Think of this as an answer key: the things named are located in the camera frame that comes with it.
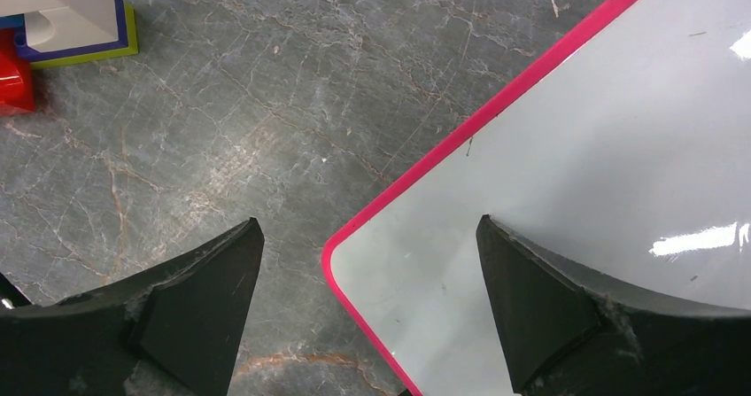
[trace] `red plastic object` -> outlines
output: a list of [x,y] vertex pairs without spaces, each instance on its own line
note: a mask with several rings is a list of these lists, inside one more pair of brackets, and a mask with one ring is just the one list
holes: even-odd
[[16,56],[13,30],[0,30],[0,117],[34,109],[31,67]]

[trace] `red edge trim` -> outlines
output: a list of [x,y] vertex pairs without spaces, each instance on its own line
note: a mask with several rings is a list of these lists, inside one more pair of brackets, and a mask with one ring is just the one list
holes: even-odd
[[487,104],[483,105],[467,121],[462,123],[451,135],[441,141],[435,148],[417,162],[412,168],[406,171],[396,182],[387,188],[381,195],[376,197],[361,212],[356,214],[347,224],[345,224],[329,241],[323,246],[323,258],[321,265],[323,274],[329,287],[337,296],[345,309],[358,323],[360,328],[365,332],[376,349],[381,353],[384,359],[393,368],[394,372],[401,378],[407,389],[414,396],[422,396],[414,382],[409,378],[406,372],[399,366],[397,361],[391,356],[391,352],[381,342],[378,336],[370,329],[368,324],[362,318],[360,313],[355,309],[344,292],[339,288],[334,274],[331,271],[331,255],[334,249],[348,238],[355,230],[369,221],[384,207],[389,205],[396,197],[401,195],[405,190],[425,176],[435,165],[449,156],[454,150],[459,148],[465,141],[472,137],[490,120],[502,113],[517,98],[537,84],[543,77],[553,71],[566,58],[576,52],[587,41],[598,34],[605,26],[610,24],[626,9],[631,7],[637,0],[606,0],[598,6],[591,14],[584,18],[578,25],[561,38],[550,50],[539,57],[531,66],[519,74],[509,84],[506,85],[496,96]]

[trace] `gray marble countertop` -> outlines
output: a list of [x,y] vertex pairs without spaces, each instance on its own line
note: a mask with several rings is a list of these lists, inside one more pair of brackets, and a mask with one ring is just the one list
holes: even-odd
[[229,394],[401,391],[324,242],[603,0],[128,1],[139,55],[39,72],[0,120],[0,271],[50,304],[255,216]]

